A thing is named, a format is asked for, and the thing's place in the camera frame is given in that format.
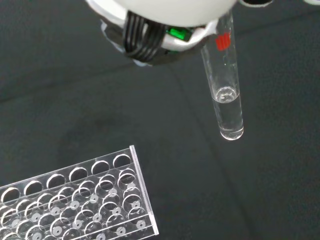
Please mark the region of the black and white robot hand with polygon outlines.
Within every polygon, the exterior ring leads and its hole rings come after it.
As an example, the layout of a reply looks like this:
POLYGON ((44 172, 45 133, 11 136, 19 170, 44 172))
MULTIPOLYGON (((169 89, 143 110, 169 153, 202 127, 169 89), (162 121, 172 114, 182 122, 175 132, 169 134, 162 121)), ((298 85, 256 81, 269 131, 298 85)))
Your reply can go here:
POLYGON ((214 41, 225 65, 232 60, 232 9, 266 8, 271 0, 88 0, 106 38, 138 65, 174 61, 214 41))

